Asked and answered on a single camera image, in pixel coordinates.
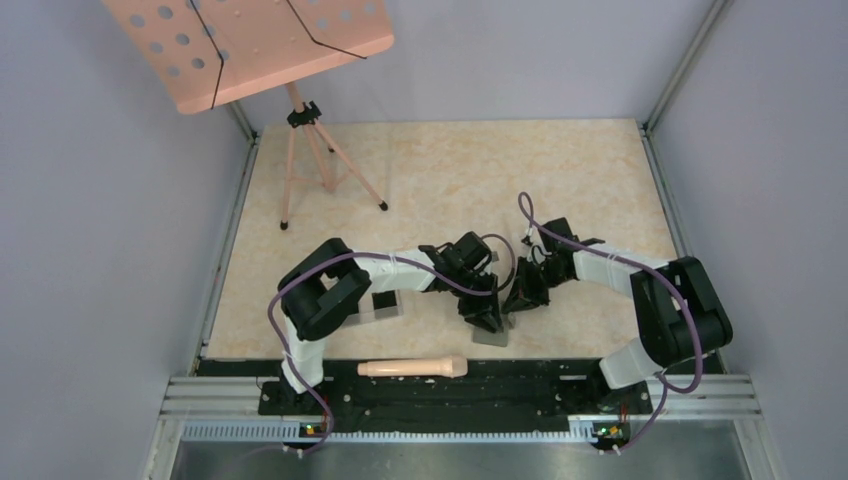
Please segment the grey leather card holder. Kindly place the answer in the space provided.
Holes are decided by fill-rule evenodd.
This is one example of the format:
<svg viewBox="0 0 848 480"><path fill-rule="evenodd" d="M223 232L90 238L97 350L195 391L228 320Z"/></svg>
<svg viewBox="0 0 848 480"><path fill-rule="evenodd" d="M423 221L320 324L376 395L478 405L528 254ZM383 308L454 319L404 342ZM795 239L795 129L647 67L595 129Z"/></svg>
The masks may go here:
<svg viewBox="0 0 848 480"><path fill-rule="evenodd" d="M503 319L503 329L492 333L480 327L475 327L472 333L472 342L478 345L505 348L509 344L510 332L515 328L515 317L510 314Z"/></svg>

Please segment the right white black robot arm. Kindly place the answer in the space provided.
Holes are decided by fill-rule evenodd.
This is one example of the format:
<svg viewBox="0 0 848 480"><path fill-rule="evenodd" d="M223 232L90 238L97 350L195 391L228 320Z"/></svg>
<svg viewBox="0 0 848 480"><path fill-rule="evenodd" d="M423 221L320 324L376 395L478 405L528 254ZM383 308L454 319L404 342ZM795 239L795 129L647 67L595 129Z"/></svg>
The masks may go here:
<svg viewBox="0 0 848 480"><path fill-rule="evenodd" d="M540 239L517 261L505 313L547 306L553 288L569 281L592 282L632 300L638 335L597 361L586 385L589 404L612 412L627 397L627 387L692 362L687 385L694 391L705 372L706 354L727 345L733 329L703 264L695 257L654 259L615 248L596 238L580 240L566 218L537 228Z"/></svg>

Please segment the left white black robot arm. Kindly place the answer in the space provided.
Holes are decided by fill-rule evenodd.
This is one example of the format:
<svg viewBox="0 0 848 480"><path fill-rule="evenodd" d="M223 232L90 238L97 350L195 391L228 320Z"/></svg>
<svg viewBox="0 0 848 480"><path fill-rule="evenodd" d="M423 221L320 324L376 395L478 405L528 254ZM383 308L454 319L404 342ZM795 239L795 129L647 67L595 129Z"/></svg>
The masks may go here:
<svg viewBox="0 0 848 480"><path fill-rule="evenodd" d="M474 232L442 246L396 253L355 251L340 238L323 242L278 284L268 309L283 319L272 327L283 343L283 401L297 413L319 404L327 338L354 315L368 294L448 292L459 316L489 333L504 329L492 252Z"/></svg>

